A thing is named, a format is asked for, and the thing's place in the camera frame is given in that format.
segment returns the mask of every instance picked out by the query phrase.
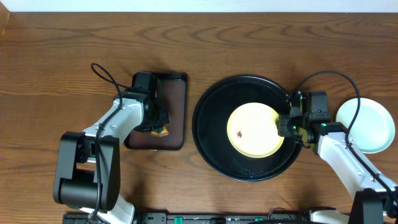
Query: wooden edge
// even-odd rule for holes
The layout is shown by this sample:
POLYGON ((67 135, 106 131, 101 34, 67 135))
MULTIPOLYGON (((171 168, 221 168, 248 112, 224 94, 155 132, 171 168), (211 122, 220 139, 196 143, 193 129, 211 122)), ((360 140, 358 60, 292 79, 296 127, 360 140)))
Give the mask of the wooden edge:
POLYGON ((2 41, 2 37, 4 36, 4 32, 6 31, 6 25, 9 18, 10 18, 10 12, 0 2, 0 44, 2 41))

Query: white circular object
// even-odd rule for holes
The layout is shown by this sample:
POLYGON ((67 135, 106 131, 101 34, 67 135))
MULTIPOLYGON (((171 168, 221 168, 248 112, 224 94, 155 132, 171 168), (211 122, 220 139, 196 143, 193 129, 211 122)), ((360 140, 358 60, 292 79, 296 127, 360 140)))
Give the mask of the white circular object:
POLYGON ((227 124, 228 138, 240 153, 253 158, 272 155, 282 145, 275 124, 278 113, 262 103, 246 103, 236 108, 227 124))
MULTIPOLYGON (((345 102, 337 112, 336 121, 348 128, 357 105, 357 98, 345 102)), ((385 107, 374 100, 361 98, 358 116, 349 133, 363 153, 377 153, 390 146, 396 129, 385 107)))

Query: round black tray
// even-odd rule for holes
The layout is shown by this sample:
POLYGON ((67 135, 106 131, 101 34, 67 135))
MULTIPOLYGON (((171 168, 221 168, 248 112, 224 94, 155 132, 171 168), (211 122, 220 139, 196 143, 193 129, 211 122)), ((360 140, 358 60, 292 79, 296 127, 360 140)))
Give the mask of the round black tray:
POLYGON ((289 113, 287 92, 262 77, 241 75, 224 79, 200 98, 192 120, 192 133, 199 153, 219 173, 236 180, 260 181, 285 171, 300 153, 301 145, 285 138, 271 156, 251 158, 230 143, 226 126, 231 113, 246 103, 264 103, 278 113, 289 113))

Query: white backdrop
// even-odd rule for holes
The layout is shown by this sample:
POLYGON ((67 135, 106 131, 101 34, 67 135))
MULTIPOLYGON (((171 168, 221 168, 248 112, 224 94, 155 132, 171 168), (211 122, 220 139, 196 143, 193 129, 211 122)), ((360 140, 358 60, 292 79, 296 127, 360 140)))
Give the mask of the white backdrop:
POLYGON ((398 0, 0 0, 11 12, 398 12, 398 0))

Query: yellow plate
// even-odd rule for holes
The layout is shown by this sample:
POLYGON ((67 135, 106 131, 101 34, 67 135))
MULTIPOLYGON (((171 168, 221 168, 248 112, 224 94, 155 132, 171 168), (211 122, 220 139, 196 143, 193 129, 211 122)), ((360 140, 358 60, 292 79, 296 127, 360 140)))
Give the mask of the yellow plate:
POLYGON ((240 153, 263 158, 275 153, 284 138, 278 136, 278 113, 262 103, 246 103, 234 110, 227 124, 228 138, 240 153))

